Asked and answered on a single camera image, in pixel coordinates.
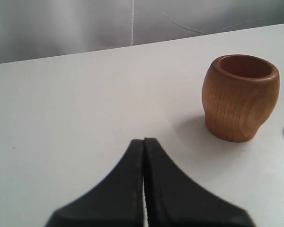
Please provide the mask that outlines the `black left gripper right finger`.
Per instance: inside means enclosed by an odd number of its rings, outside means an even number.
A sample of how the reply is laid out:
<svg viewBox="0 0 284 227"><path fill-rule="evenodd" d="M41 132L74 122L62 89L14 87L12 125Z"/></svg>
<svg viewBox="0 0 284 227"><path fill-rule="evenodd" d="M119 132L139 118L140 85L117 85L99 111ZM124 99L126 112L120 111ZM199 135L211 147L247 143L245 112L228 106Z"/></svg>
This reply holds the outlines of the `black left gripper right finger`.
<svg viewBox="0 0 284 227"><path fill-rule="evenodd" d="M144 191L150 227L250 227L252 218L190 179L155 138L144 139Z"/></svg>

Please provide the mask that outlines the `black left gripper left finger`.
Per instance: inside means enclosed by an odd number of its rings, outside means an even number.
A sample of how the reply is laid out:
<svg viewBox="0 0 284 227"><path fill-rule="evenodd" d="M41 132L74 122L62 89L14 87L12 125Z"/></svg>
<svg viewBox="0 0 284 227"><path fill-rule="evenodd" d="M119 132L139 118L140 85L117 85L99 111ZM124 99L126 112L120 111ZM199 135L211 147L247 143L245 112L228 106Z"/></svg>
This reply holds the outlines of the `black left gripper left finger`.
<svg viewBox="0 0 284 227"><path fill-rule="evenodd" d="M132 140L114 169L92 190L49 218L48 227L142 227L142 140Z"/></svg>

